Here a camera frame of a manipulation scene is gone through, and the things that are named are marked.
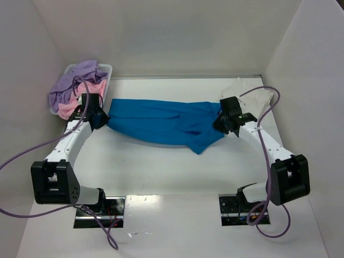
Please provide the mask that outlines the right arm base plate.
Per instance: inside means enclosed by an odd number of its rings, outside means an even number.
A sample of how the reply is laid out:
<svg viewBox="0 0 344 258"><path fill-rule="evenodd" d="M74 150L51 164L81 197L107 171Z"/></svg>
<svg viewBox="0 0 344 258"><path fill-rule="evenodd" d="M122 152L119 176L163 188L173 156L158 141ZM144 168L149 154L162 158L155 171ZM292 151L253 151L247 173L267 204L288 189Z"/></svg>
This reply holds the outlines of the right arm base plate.
<svg viewBox="0 0 344 258"><path fill-rule="evenodd" d="M248 212L258 203L240 202L236 195L219 195L222 226L247 226Z"/></svg>

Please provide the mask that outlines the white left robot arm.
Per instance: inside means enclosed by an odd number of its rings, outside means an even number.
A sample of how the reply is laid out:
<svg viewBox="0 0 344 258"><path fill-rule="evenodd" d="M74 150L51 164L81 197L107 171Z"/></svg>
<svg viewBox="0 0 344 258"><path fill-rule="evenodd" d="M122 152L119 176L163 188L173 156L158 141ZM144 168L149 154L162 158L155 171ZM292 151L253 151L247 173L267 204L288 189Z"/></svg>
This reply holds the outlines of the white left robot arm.
<svg viewBox="0 0 344 258"><path fill-rule="evenodd" d="M94 130L107 124L110 117L103 111L99 94L82 94L68 119L65 137L59 140L43 161L31 165L33 192L38 204L87 205L94 212L106 209L106 195L102 188L80 185L74 172L77 156Z"/></svg>

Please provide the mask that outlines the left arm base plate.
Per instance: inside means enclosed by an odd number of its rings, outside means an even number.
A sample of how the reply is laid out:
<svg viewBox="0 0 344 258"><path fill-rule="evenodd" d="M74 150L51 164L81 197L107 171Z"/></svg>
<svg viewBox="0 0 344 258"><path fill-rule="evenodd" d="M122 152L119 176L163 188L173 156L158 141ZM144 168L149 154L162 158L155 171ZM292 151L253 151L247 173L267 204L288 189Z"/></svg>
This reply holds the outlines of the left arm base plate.
<svg viewBox="0 0 344 258"><path fill-rule="evenodd" d="M101 210L97 208L92 211L104 228L108 229L112 224L114 224L112 226L113 228L123 228L125 197L107 197L105 209ZM100 228L100 225L89 211L86 211L85 209L77 209L73 228Z"/></svg>

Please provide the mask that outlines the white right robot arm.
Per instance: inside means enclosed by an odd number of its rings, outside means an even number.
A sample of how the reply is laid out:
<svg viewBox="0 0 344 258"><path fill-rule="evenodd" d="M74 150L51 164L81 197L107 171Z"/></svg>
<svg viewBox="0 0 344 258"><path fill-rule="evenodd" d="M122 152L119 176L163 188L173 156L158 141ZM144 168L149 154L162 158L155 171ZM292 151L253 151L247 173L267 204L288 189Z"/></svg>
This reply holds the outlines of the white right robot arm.
<svg viewBox="0 0 344 258"><path fill-rule="evenodd" d="M276 206L309 195L310 177L307 158L294 155L270 136L251 113L243 113L236 97L220 100L221 112L213 128L234 133L259 154L263 154L268 167L265 183L253 183L238 189L238 197L245 204L270 200Z"/></svg>

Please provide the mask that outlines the blue t shirt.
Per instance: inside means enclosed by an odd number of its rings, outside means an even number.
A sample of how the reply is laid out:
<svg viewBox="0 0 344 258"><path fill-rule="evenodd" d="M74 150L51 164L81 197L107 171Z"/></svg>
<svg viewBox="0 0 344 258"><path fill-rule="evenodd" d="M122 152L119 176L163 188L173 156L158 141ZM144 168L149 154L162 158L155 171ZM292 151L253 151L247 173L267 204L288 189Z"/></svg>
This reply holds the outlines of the blue t shirt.
<svg viewBox="0 0 344 258"><path fill-rule="evenodd" d="M187 146L201 154L224 134L212 126L219 103L113 99L108 127L154 144Z"/></svg>

